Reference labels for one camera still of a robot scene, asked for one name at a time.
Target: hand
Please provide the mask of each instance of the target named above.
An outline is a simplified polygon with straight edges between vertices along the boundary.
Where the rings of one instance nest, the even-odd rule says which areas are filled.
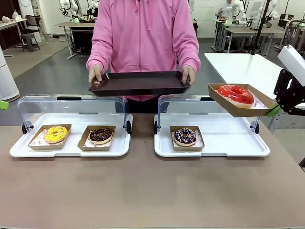
[[[96,83],[101,84],[102,82],[102,74],[103,74],[103,67],[100,64],[93,65],[89,70],[89,83]]]
[[[183,74],[182,74],[183,83],[187,81],[187,77],[190,77],[190,85],[192,85],[195,82],[196,74],[194,69],[189,65],[185,65],[183,67]]]

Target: floor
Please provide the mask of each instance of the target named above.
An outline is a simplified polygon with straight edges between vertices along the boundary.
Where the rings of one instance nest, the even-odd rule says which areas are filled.
[[[202,65],[197,74],[196,84],[191,87],[187,92],[188,94],[208,94],[208,83],[222,83],[220,77],[204,57],[206,52],[214,52],[211,49],[212,44],[212,40],[204,39],[199,41],[199,57]],[[46,49],[46,52],[48,52],[47,50],[54,50],[52,48],[52,43],[50,47]],[[43,58],[43,56],[47,57],[49,54],[50,53],[46,55],[42,54],[41,58]],[[277,55],[278,52],[272,49],[268,59],[279,66],[284,67],[277,59]],[[41,59],[41,62],[37,59],[31,60],[29,57],[21,56],[19,58],[17,55],[9,60],[6,58],[6,60],[14,75],[23,72],[15,78],[21,96],[28,94],[89,94],[88,71],[85,66],[88,56],[77,55],[69,61],[66,59],[67,56],[69,56],[69,50],[68,48],[65,48],[51,57],[47,57],[47,59]],[[270,119],[263,119],[265,125],[267,125],[269,121]],[[21,124],[22,119],[17,109],[17,102],[12,102],[8,111],[0,111],[0,125]],[[282,124],[279,125],[279,128],[284,129],[278,129],[274,134],[297,162],[300,162],[305,157],[303,150],[305,147],[305,130],[295,130],[293,128],[304,127],[304,118],[291,116],[284,117]]]
[[[14,78],[67,47],[66,42],[58,39],[49,39],[48,43],[43,41],[39,45],[41,50],[34,53],[23,52],[22,48],[12,48],[4,52],[6,55],[13,55],[13,57],[6,57],[5,60]]]

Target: hoodie sleeve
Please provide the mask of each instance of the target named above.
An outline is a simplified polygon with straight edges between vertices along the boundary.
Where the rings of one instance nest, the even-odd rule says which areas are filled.
[[[112,23],[109,0],[100,1],[98,18],[96,20],[91,55],[87,61],[88,70],[95,64],[102,65],[104,71],[108,69],[112,55]]]
[[[191,66],[195,72],[200,68],[199,44],[192,24],[187,1],[173,0],[173,50],[178,55],[181,69]]]

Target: clear plastic lid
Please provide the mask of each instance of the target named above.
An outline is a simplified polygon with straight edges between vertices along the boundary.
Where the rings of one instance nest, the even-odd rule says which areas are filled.
[[[24,128],[31,131],[35,122],[50,113],[94,115],[100,113],[121,114],[122,126],[127,126],[123,97],[96,97],[95,95],[27,95],[17,103]]]
[[[207,115],[214,113],[215,116],[219,113],[227,113],[216,101],[208,95],[163,95],[158,100],[158,119],[157,128],[162,127],[162,115],[176,115],[185,117],[185,115]],[[249,128],[255,130],[257,127],[258,117],[247,118],[251,125]]]

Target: chocolate donut with sprinkles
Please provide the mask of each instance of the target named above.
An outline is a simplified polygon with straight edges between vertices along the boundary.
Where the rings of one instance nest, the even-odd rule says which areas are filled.
[[[196,143],[197,136],[193,130],[188,128],[182,128],[175,132],[174,140],[175,142],[184,147],[192,146]]]
[[[96,130],[93,130],[90,135],[89,139],[93,144],[102,145],[109,142],[112,138],[113,132],[111,129],[102,127]]]

